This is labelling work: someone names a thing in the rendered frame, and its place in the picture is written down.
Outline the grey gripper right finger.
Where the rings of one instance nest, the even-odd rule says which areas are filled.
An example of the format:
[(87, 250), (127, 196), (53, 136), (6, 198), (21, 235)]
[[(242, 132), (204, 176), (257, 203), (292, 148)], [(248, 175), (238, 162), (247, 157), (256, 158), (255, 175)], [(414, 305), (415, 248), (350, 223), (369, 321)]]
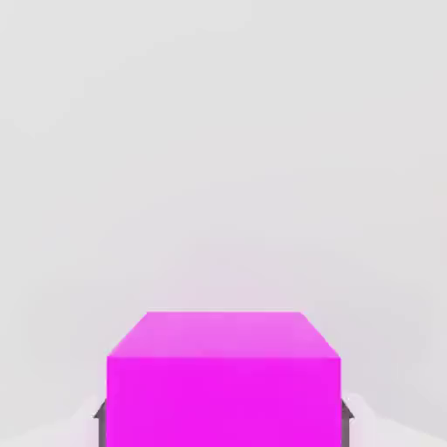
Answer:
[(347, 407), (342, 423), (342, 447), (396, 447), (385, 420), (356, 393), (345, 393)]

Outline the small magenta cube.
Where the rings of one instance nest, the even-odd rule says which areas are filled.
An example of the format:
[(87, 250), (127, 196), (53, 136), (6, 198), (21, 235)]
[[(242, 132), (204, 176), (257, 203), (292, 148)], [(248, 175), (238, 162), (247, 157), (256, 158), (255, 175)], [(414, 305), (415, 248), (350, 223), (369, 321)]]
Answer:
[(148, 313), (107, 357), (107, 447), (341, 447), (340, 372), (301, 313)]

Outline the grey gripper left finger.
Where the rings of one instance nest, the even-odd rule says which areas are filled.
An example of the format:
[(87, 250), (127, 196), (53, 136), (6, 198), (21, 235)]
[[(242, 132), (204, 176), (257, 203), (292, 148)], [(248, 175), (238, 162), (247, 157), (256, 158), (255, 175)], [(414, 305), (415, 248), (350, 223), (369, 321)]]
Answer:
[(105, 447), (104, 400), (88, 397), (56, 430), (52, 447)]

